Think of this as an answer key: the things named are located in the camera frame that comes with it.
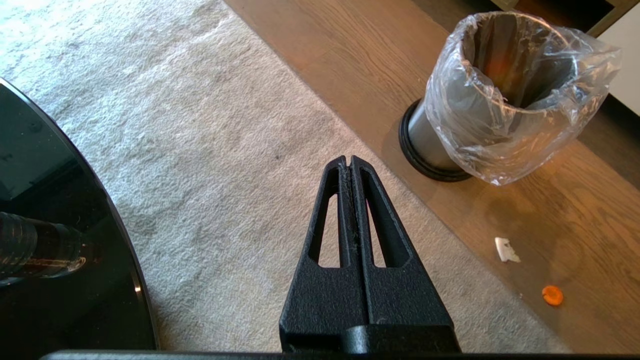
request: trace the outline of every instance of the orange piece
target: orange piece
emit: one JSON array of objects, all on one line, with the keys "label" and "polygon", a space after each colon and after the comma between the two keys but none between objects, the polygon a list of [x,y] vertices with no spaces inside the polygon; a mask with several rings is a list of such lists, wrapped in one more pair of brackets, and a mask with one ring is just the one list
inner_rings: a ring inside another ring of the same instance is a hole
[{"label": "orange piece", "polygon": [[542,298],[545,299],[547,304],[551,306],[558,306],[562,304],[564,295],[562,294],[562,290],[560,290],[560,288],[558,288],[557,286],[549,285],[545,286],[545,288],[542,289]]}]

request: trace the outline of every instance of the black rubber base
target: black rubber base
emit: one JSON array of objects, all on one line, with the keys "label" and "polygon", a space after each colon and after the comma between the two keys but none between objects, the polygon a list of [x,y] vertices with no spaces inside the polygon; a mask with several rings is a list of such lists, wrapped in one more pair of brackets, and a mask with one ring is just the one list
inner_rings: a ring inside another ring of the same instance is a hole
[{"label": "black rubber base", "polygon": [[400,129],[398,130],[398,138],[400,139],[400,148],[402,148],[402,152],[404,153],[405,158],[409,161],[409,163],[418,170],[422,175],[426,177],[430,177],[437,181],[445,181],[447,183],[453,183],[456,181],[466,180],[471,177],[471,174],[468,174],[462,170],[460,171],[452,171],[445,170],[442,168],[435,167],[429,164],[427,161],[422,159],[420,155],[416,152],[416,150],[411,145],[411,140],[409,140],[409,120],[413,115],[413,112],[418,107],[418,103],[420,103],[420,99],[417,99],[404,113],[402,117],[402,121],[400,122]]}]

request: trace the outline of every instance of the clear plastic bag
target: clear plastic bag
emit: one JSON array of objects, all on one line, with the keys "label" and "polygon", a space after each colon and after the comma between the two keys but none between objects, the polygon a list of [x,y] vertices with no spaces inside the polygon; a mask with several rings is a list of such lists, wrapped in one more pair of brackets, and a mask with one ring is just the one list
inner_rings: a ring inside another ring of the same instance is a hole
[{"label": "clear plastic bag", "polygon": [[578,136],[620,67],[620,49],[581,31],[524,13],[478,13],[449,35],[424,111],[463,170],[508,184]]}]

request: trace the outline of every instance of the white paper scrap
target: white paper scrap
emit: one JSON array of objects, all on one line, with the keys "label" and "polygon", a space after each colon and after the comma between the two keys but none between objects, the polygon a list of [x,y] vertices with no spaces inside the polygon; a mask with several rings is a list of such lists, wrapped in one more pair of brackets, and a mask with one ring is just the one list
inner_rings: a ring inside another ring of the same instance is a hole
[{"label": "white paper scrap", "polygon": [[506,263],[507,261],[513,261],[515,263],[520,262],[520,257],[516,255],[515,250],[513,250],[513,247],[509,244],[509,239],[496,238],[495,248],[498,249],[498,255],[503,263]]}]

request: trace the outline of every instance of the wooden floor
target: wooden floor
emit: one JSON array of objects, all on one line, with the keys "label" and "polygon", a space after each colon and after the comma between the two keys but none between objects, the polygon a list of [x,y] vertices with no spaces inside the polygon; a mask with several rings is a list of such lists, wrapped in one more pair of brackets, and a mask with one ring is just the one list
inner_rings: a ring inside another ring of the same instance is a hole
[{"label": "wooden floor", "polygon": [[[397,127],[424,93],[441,25],[411,0],[227,3],[572,349],[640,352],[640,192],[603,158],[576,141],[500,188],[426,179],[404,159]],[[496,236],[512,239],[522,263],[499,261]],[[564,290],[561,307],[542,301],[548,284]]]}]

